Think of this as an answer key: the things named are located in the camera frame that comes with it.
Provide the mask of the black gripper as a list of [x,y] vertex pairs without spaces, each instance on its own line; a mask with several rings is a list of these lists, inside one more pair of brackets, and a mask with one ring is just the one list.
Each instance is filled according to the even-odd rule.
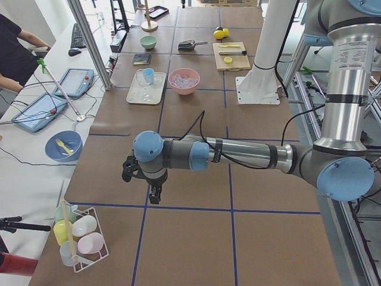
[[147,183],[151,186],[149,193],[149,201],[151,204],[159,204],[161,201],[161,192],[162,192],[162,184],[166,182],[168,178],[168,173],[164,172],[158,178],[148,178],[146,177]]

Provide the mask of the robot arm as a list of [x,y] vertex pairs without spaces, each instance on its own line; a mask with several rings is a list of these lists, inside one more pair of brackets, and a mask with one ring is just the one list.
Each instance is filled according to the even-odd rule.
[[373,185],[374,171],[361,143],[376,41],[380,37],[379,1],[310,1],[305,39],[332,45],[320,137],[312,147],[256,144],[192,134],[178,140],[144,131],[133,141],[123,164],[124,181],[144,179],[149,200],[158,204],[168,169],[205,170],[226,161],[257,170],[279,169],[298,176],[337,201],[352,201]]

